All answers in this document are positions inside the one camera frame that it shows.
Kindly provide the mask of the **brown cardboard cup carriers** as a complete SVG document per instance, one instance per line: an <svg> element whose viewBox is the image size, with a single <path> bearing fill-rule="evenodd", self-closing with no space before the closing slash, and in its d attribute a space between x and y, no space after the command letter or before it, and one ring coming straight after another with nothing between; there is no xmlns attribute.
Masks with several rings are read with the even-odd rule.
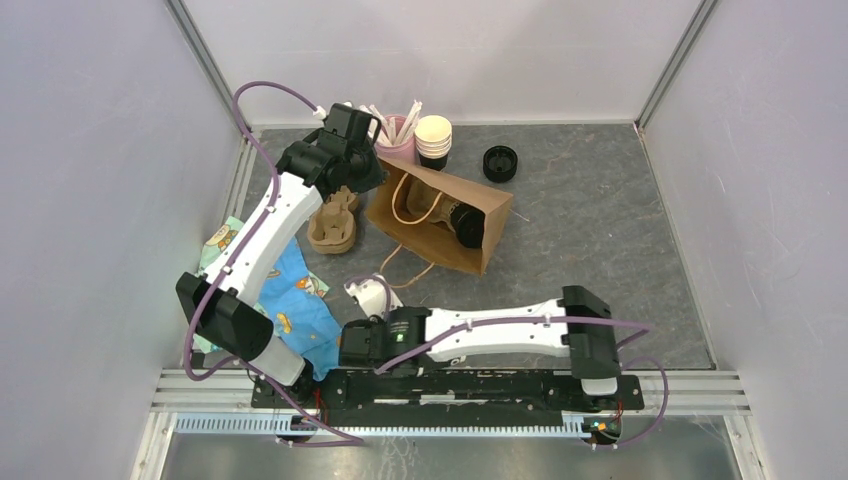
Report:
<svg viewBox="0 0 848 480"><path fill-rule="evenodd" d="M325 255L348 252L356 240L358 206L358 196L347 186L325 200L311 216L307 228L307 240L313 250Z"/></svg>

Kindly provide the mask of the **brown paper takeout bag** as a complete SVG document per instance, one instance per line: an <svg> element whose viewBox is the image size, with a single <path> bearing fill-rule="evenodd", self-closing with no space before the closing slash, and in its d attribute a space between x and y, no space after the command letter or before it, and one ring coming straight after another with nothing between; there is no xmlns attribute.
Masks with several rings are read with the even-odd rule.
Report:
<svg viewBox="0 0 848 480"><path fill-rule="evenodd" d="M383 160L386 182L366 217L424 260L481 276L501 239L511 193L413 163Z"/></svg>

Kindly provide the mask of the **black paper coffee cup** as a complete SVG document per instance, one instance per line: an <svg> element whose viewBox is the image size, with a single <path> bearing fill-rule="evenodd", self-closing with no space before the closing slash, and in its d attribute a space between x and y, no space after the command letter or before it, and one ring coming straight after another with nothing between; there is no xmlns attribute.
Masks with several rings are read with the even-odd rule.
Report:
<svg viewBox="0 0 848 480"><path fill-rule="evenodd" d="M482 247L485 214L465 203L456 203L449 216L449 225L459 243L469 249Z"/></svg>

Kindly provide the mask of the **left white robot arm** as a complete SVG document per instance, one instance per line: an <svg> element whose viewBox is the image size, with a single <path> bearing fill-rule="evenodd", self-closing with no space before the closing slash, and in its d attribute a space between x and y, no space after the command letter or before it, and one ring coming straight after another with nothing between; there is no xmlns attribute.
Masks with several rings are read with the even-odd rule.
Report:
<svg viewBox="0 0 848 480"><path fill-rule="evenodd" d="M202 274L184 273L176 291L188 318L187 339L200 337L276 381L290 407L314 394L311 365L255 309L272 266L301 226L342 189L366 193L387 178L375 144L381 120L334 104L320 128L293 142L272 169L266 200Z"/></svg>

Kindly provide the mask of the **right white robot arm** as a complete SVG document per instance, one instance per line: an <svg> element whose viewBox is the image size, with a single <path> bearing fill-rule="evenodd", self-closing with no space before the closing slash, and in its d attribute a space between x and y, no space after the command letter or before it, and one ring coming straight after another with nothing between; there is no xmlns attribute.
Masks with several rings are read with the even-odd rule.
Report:
<svg viewBox="0 0 848 480"><path fill-rule="evenodd" d="M529 353L570 361L580 400L602 408L621 374L609 305L582 286L556 299L500 310L394 306L342 330L339 364L419 375L471 356Z"/></svg>

